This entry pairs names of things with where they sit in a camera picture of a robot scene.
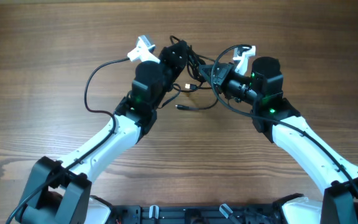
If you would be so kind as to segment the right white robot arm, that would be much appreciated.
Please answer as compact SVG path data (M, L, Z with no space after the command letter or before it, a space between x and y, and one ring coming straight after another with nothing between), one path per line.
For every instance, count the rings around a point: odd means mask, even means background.
M275 202L280 222L358 223L358 166L322 140L283 97L277 59L257 58L248 77L233 63L214 62L200 66L199 71L216 96L252 105L246 115L255 129L291 155L322 193L320 202L302 194Z

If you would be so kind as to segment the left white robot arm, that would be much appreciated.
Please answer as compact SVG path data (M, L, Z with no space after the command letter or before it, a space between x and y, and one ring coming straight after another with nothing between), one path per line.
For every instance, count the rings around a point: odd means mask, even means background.
M93 182L125 150L135 146L166 105L165 94L188 61L188 45L172 38L172 45L153 54L154 44L144 35L126 60L140 60L132 88L112 112L105 127L71 153L53 160L40 158L32 167L18 206L7 218L18 223L108 223L112 209L91 195Z

